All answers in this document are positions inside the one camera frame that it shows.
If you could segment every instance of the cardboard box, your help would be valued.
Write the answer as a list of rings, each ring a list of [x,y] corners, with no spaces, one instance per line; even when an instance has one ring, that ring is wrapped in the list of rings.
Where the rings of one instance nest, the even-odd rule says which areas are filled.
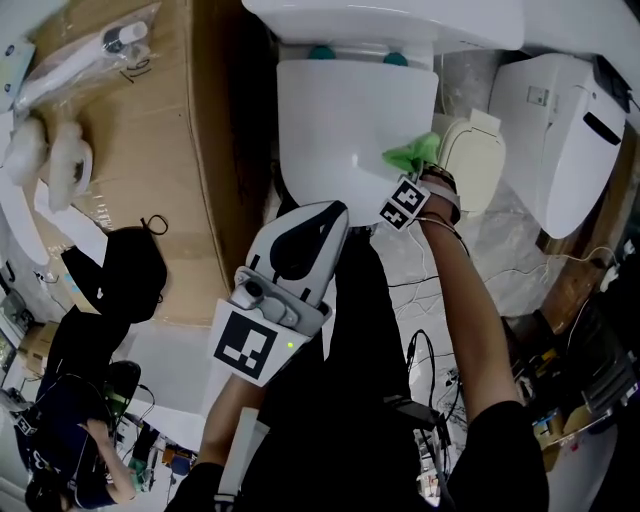
[[[72,0],[38,31],[36,63],[149,3]],[[94,151],[90,191],[74,205],[104,230],[166,218],[156,240],[169,278],[155,318],[209,326],[262,225],[277,112],[269,37],[241,0],[163,0],[151,36],[156,57],[75,92],[62,110]],[[54,140],[61,110],[39,110]],[[47,181],[46,165],[40,177]],[[72,243],[35,212],[34,220],[64,279],[59,256]],[[72,283],[67,290],[85,309]]]
[[[43,327],[33,327],[18,347],[18,354],[24,359],[27,370],[36,375],[44,375],[51,343],[58,330],[58,324],[47,323]]]

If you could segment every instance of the plastic bag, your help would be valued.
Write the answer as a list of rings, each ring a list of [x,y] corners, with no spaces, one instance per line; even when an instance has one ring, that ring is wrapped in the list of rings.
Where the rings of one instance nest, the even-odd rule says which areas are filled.
[[[15,109],[59,99],[78,85],[100,83],[109,72],[149,58],[149,35],[160,4],[143,7],[52,53],[22,85]]]

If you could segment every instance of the human arm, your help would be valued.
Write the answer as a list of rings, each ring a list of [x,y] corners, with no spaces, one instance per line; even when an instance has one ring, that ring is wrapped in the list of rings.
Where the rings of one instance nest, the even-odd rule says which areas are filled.
[[[438,178],[429,178],[447,186]],[[432,195],[422,216],[448,221],[451,204]],[[421,222],[440,277],[447,326],[464,385],[469,422],[494,404],[518,400],[498,311],[462,244],[445,227]]]
[[[207,416],[196,464],[226,464],[243,407],[260,409],[264,395],[264,388],[231,375]]]
[[[90,419],[82,427],[96,442],[107,469],[113,479],[113,484],[107,485],[109,496],[116,503],[127,503],[136,496],[136,490],[131,481],[131,472],[118,457],[113,442],[109,438],[109,430],[103,421]]]

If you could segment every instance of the white toilet seat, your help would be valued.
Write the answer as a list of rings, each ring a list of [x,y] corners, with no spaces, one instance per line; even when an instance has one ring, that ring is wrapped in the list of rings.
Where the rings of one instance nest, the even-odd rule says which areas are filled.
[[[300,205],[340,200],[351,226],[380,222],[399,169],[382,153],[431,129],[438,77],[377,62],[288,60],[278,65],[280,160]]]

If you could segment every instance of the hand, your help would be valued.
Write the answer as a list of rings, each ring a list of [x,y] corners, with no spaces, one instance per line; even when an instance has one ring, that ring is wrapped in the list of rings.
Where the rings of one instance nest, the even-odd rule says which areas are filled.
[[[427,175],[424,178],[421,178],[421,181],[429,181],[431,183],[435,183],[436,185],[448,188],[453,192],[447,182],[443,179],[438,178],[437,176]],[[431,196],[429,196],[429,199],[427,199],[424,207],[422,208],[420,214],[421,216],[426,216],[429,213],[439,215],[445,220],[447,224],[449,224],[450,226],[452,225],[451,217],[453,215],[453,205],[446,199],[435,194],[431,194]]]
[[[86,425],[79,425],[85,429],[97,444],[110,443],[109,428],[104,421],[90,419]]]

